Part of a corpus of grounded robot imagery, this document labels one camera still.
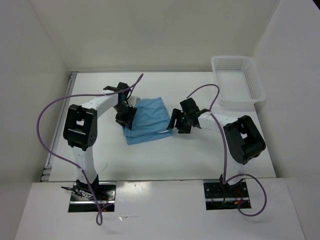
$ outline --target wall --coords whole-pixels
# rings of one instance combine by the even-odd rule
[[[307,240],[319,239],[319,39],[313,1],[281,0],[253,54],[267,95],[258,117]]]
[[[210,71],[252,55],[278,0],[30,2],[72,71]]]
[[[28,0],[1,1],[0,33],[0,239],[11,240],[47,157],[36,137],[37,116],[65,94],[68,73]],[[43,118],[47,144],[60,109]]]

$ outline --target plastic basket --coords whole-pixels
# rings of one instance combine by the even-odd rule
[[[214,56],[211,64],[220,87],[220,105],[247,106],[266,99],[255,61],[251,57]]]

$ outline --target purple cable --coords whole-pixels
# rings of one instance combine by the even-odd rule
[[[237,175],[234,175],[232,177],[230,177],[228,180],[226,180],[226,174],[227,174],[227,142],[226,142],[226,137],[225,137],[225,133],[218,121],[218,119],[215,117],[215,115],[212,113],[212,107],[214,105],[214,103],[216,102],[217,98],[218,98],[218,95],[220,93],[220,88],[218,85],[216,84],[205,84],[205,85],[202,85],[200,87],[198,87],[197,89],[195,89],[193,92],[191,92],[186,98],[189,98],[192,94],[194,94],[196,91],[198,91],[199,89],[202,89],[204,87],[207,87],[207,86],[214,86],[217,88],[217,93],[216,93],[216,96],[215,98],[213,99],[212,103],[210,104],[210,107],[209,107],[209,112],[210,112],[210,115],[211,117],[214,119],[214,121],[216,122],[218,128],[219,128],[219,132],[221,134],[221,137],[222,137],[222,142],[223,142],[223,151],[224,151],[224,162],[223,162],[223,175],[222,175],[222,183],[223,184],[227,184],[229,181],[231,181],[232,179],[235,179],[237,177],[241,177],[241,176],[248,176],[252,179],[254,179],[258,184],[259,186],[261,187],[262,191],[263,191],[263,195],[264,195],[264,204],[263,204],[263,207],[261,208],[261,210],[259,210],[257,213],[254,213],[254,214],[247,214],[247,213],[244,213],[240,210],[240,206],[241,204],[243,204],[244,202],[248,202],[248,200],[244,200],[242,202],[240,202],[237,206],[238,208],[238,211],[244,215],[244,216],[247,216],[247,217],[255,217],[255,216],[258,216],[259,214],[261,214],[266,206],[267,206],[267,193],[266,193],[266,190],[265,188],[262,186],[261,182],[254,176],[252,176],[251,174],[247,174],[247,173],[240,173],[240,174],[237,174]]]
[[[112,205],[112,203],[107,204],[106,206],[104,206],[103,208],[101,208],[100,205],[99,205],[99,203],[98,203],[98,200],[97,200],[97,197],[96,197],[96,195],[95,195],[95,192],[94,192],[94,190],[93,190],[93,188],[92,188],[92,186],[91,186],[91,184],[90,184],[90,181],[89,181],[89,179],[88,179],[88,176],[87,176],[87,174],[85,173],[85,171],[82,169],[82,167],[81,167],[80,165],[78,165],[77,163],[75,163],[75,162],[73,162],[73,161],[71,161],[71,160],[69,160],[69,159],[67,159],[67,158],[65,158],[65,157],[63,157],[63,156],[60,156],[60,155],[54,153],[53,151],[51,151],[51,150],[45,145],[45,143],[43,142],[43,140],[42,140],[42,138],[41,138],[41,136],[40,136],[40,129],[39,129],[39,127],[40,127],[40,120],[41,120],[41,117],[42,117],[42,115],[44,114],[44,112],[45,112],[51,105],[55,104],[56,102],[58,102],[58,101],[60,101],[60,100],[68,99],[68,98],[74,98],[74,97],[102,97],[102,96],[110,96],[110,95],[115,95],[115,94],[124,93],[124,92],[126,92],[126,91],[134,88],[134,87],[140,82],[140,80],[142,79],[143,76],[144,76],[144,74],[142,73],[142,74],[139,76],[139,78],[137,79],[137,81],[136,81],[132,86],[130,86],[130,87],[124,89],[124,90],[121,90],[121,91],[116,91],[116,92],[106,93],[106,94],[103,94],[103,93],[99,93],[99,94],[75,94],[75,95],[69,95],[69,96],[59,97],[59,98],[57,98],[56,100],[50,102],[47,106],[45,106],[45,107],[43,108],[43,110],[40,112],[40,114],[39,114],[39,116],[38,116],[38,119],[37,119],[37,121],[36,121],[36,135],[37,135],[38,140],[39,140],[40,144],[42,145],[42,147],[43,147],[48,153],[50,153],[51,155],[53,155],[53,156],[55,156],[55,157],[57,157],[57,158],[59,158],[59,159],[62,159],[62,160],[64,160],[64,161],[66,161],[66,162],[68,162],[68,163],[76,166],[77,168],[79,168],[79,169],[81,170],[81,172],[82,172],[82,174],[83,174],[83,176],[84,176],[84,178],[85,178],[85,180],[86,180],[86,182],[87,182],[87,184],[88,184],[88,188],[89,188],[89,190],[90,190],[90,192],[91,192],[91,194],[92,194],[94,203],[95,203],[95,205],[96,205],[96,207],[97,207],[97,209],[98,209],[98,214],[96,215],[95,221],[96,221],[96,224],[98,224],[99,226],[101,226],[102,223],[103,223],[102,211],[103,211],[106,207]]]

